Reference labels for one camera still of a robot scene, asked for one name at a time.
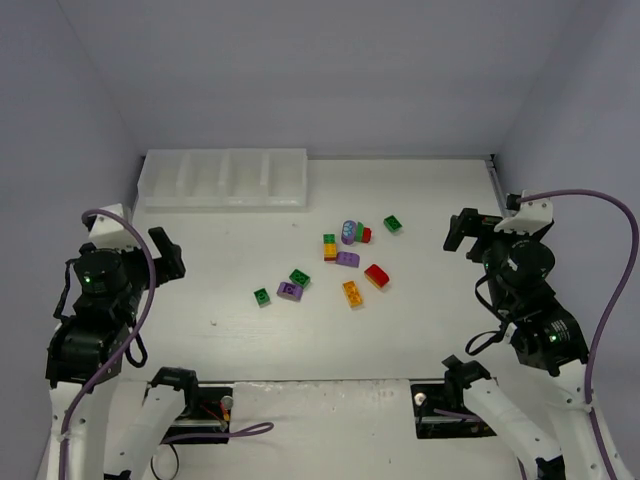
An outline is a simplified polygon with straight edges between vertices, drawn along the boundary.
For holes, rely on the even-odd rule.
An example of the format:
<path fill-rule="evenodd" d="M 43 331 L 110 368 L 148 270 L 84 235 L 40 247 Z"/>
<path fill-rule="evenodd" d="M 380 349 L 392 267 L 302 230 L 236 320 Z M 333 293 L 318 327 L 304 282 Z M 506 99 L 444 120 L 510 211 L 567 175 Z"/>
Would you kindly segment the purple lego brick front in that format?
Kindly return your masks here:
<path fill-rule="evenodd" d="M 290 282 L 281 282 L 277 290 L 277 295 L 288 300 L 300 301 L 303 292 L 304 289 L 300 285 Z"/>

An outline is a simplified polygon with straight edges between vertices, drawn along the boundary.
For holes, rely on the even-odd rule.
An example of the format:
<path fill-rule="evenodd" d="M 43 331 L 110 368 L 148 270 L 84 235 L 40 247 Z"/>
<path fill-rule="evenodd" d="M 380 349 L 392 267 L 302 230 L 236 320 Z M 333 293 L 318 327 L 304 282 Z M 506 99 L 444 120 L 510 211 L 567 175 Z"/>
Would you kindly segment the orange lego brick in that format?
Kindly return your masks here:
<path fill-rule="evenodd" d="M 345 282 L 343 292 L 351 309 L 359 308 L 364 304 L 363 297 L 354 281 Z"/>

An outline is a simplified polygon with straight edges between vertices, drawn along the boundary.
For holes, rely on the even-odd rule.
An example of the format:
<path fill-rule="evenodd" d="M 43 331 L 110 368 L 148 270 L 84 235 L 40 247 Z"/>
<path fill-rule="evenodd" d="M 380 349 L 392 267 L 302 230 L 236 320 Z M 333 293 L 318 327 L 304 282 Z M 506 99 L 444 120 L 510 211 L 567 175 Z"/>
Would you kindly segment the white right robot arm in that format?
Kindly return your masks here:
<path fill-rule="evenodd" d="M 503 219 L 465 208 L 450 219 L 443 248 L 454 252 L 466 237 L 468 260 L 482 264 L 487 297 L 477 299 L 499 322 L 488 342 L 507 342 L 541 394 L 554 433 L 547 435 L 499 388 L 479 362 L 444 360 L 444 387 L 455 408 L 478 416 L 514 453 L 532 479 L 630 479 L 585 384 L 594 349 L 578 321 L 546 281 L 555 265 L 541 239 L 551 217 Z"/>

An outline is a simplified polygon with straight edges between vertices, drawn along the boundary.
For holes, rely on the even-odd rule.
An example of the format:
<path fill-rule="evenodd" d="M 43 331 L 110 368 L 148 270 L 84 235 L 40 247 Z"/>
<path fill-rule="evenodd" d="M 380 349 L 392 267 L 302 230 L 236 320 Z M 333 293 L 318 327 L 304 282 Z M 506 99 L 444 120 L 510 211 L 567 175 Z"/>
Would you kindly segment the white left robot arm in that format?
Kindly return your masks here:
<path fill-rule="evenodd" d="M 160 255 L 83 245 L 65 265 L 65 278 L 78 279 L 81 293 L 67 316 L 58 302 L 60 324 L 47 349 L 45 377 L 53 409 L 47 476 L 50 479 L 140 479 L 170 425 L 195 407 L 195 371 L 162 367 L 149 384 L 135 421 L 112 452 L 106 450 L 109 409 L 122 370 L 139 345 L 139 326 L 149 314 L 157 287 L 186 274 L 179 245 L 163 228 L 149 229 Z"/>

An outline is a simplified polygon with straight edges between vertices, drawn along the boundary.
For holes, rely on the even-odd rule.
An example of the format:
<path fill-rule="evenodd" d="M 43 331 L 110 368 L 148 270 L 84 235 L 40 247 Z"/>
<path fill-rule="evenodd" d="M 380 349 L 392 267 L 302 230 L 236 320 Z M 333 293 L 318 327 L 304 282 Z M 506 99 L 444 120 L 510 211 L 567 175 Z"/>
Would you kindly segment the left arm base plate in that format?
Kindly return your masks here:
<path fill-rule="evenodd" d="M 229 384 L 200 384 L 191 372 L 164 372 L 147 384 L 136 423 L 161 444 L 226 444 L 233 405 Z"/>

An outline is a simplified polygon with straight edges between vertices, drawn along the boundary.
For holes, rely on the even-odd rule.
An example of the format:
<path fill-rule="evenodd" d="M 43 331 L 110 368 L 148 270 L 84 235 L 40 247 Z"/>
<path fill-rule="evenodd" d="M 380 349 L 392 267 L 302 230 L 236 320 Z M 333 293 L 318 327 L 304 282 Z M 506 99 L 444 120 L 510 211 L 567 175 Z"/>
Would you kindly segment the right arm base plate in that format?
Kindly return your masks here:
<path fill-rule="evenodd" d="M 445 395 L 444 381 L 410 383 L 416 437 L 419 440 L 479 439 L 496 433 L 463 406 Z"/>

